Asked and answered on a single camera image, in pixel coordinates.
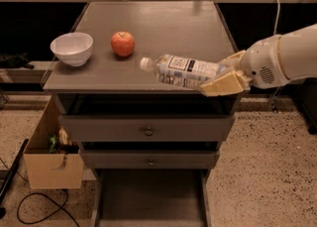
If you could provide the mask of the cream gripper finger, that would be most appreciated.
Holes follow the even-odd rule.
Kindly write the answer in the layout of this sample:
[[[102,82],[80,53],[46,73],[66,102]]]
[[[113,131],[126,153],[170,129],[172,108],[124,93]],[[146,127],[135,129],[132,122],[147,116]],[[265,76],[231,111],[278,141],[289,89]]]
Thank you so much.
[[[229,57],[226,57],[219,61],[219,64],[222,64],[226,67],[232,68],[232,69],[240,69],[240,61],[245,54],[245,51],[239,51],[237,53],[234,53],[230,55]]]
[[[202,94],[208,97],[238,94],[250,89],[252,79],[241,70],[231,70],[213,80],[199,85]]]

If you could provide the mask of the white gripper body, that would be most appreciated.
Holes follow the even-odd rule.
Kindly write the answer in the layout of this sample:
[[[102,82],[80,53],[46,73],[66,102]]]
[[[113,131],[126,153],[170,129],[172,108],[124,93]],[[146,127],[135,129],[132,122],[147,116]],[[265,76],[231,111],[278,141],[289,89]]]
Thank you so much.
[[[252,86],[267,89],[290,82],[280,58],[281,35],[275,35],[250,46],[240,59],[243,72],[252,79]]]

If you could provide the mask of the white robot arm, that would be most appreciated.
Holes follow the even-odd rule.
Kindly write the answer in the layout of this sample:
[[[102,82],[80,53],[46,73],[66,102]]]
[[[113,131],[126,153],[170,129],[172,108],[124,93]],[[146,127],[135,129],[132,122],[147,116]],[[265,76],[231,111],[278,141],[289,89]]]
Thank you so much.
[[[257,41],[220,61],[225,66],[214,79],[199,86],[206,96],[222,96],[280,87],[317,76],[317,25]]]

